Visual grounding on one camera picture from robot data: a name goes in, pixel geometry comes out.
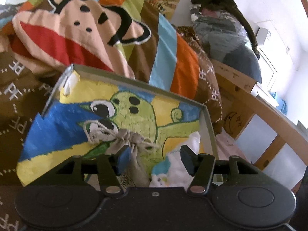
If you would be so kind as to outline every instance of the blue paint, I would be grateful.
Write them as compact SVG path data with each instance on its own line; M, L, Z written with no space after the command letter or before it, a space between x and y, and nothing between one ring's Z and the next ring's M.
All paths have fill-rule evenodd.
M169 91L177 64L177 33L162 14L159 14L158 46L149 84Z
M170 169L171 163L169 161L168 156L166 157L166 160L158 163L155 165L152 169L152 175L159 175L159 174L167 174L168 170Z
M179 109L183 112L183 119L181 122L192 122L199 119L200 108L189 105L185 102L180 102Z
M9 21L12 21L12 19L13 19L13 16L0 19L0 29L2 29L4 25L7 24Z
M136 89L130 89L124 86L118 86L119 91L123 92L123 91L129 91L131 93L134 93L135 95L139 96L141 99L144 99L145 101L147 101L148 103L151 103L152 100L154 99L155 95L150 94L148 92L144 92L144 91L139 91Z
M65 150L73 145L86 142L87 136L78 122L100 119L99 116L80 107L80 105L89 103L61 104L57 102L51 106L44 118L37 114L19 161L53 151Z

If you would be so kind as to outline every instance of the wooden bunk bed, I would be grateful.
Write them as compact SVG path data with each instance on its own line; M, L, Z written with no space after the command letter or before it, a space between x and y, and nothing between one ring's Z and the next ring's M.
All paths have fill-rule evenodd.
M262 91L259 91L254 79L218 61L211 62L222 96L225 131L235 140L238 139L257 114L277 133L276 138L255 162L255 166L263 170L286 143L308 165L308 136L258 95ZM293 188L294 192L299 184L300 182Z

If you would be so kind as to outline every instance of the green cartoon character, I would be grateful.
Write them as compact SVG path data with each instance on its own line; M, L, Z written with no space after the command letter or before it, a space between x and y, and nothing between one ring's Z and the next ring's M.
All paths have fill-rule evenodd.
M162 150L168 138L188 137L191 133L199 130L199 121L197 119L182 122L183 112L179 108L174 108L171 111L173 123L157 126L153 106L147 100L129 91L118 92L109 101L96 100L80 107L101 117L98 121L80 124L84 127L90 141L103 141L86 154L87 158L104 153L114 141L119 129L124 128L141 134L146 140L161 147L155 154L147 158L156 163L163 159ZM102 125L112 130L115 135L106 132Z

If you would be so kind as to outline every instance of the cartoon poster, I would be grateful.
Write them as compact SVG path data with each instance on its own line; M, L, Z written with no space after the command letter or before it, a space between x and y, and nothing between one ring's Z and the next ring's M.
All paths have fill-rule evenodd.
M141 155L150 178L151 169L167 152L199 130L200 108L196 106L81 79L75 71L69 79L69 93L62 87L60 100L44 117L37 115L33 121L18 164L18 176L24 184L72 155L93 159L104 154L115 141L106 128L115 134L121 129L137 132L157 146L154 152Z
M172 19L174 11L180 0L146 0L159 10L162 15L169 21Z

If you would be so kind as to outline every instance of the cloth bag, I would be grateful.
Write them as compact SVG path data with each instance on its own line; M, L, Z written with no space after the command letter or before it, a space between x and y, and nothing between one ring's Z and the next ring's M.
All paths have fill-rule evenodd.
M116 154L124 145L131 148L131 160L126 172L118 179L123 188L148 187L150 179L142 164L140 154L150 153L155 145L145 140L140 134L127 129L120 129L115 142L107 149L105 154Z

